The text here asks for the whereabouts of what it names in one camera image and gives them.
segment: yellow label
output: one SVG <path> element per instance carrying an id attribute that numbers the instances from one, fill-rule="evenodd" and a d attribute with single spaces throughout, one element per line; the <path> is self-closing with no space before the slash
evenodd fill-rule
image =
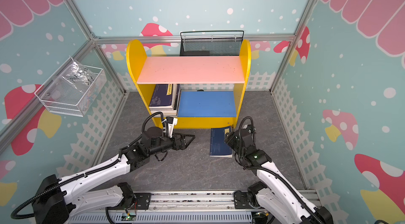
<path id="1" fill-rule="evenodd" d="M 172 87 L 173 85 L 168 86 L 166 95 L 172 95 Z"/>

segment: blue book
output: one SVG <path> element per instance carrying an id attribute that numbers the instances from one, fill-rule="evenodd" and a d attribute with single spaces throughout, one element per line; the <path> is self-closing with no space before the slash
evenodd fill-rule
<path id="1" fill-rule="evenodd" d="M 151 109 L 173 109 L 176 99 L 177 85 L 157 84 L 149 103 Z"/>
<path id="2" fill-rule="evenodd" d="M 225 143 L 225 134 L 230 133 L 231 127 L 211 128 L 211 145 L 209 156 L 232 157 L 232 149 Z"/>

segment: pink shelf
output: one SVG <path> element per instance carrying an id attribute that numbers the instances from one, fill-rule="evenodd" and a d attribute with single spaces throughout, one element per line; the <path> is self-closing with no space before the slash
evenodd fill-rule
<path id="1" fill-rule="evenodd" d="M 244 83 L 239 56 L 148 57 L 138 84 Z"/>

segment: stack of books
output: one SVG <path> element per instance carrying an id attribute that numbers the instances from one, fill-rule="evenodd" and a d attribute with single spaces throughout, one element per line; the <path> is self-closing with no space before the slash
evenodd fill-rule
<path id="1" fill-rule="evenodd" d="M 177 84 L 157 84 L 149 103 L 151 113 L 161 111 L 164 116 L 177 117 L 181 89 Z"/>

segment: blue shelf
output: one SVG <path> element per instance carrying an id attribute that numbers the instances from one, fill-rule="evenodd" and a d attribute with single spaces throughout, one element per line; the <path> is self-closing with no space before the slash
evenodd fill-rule
<path id="1" fill-rule="evenodd" d="M 178 117 L 236 117 L 233 91 L 183 91 Z"/>

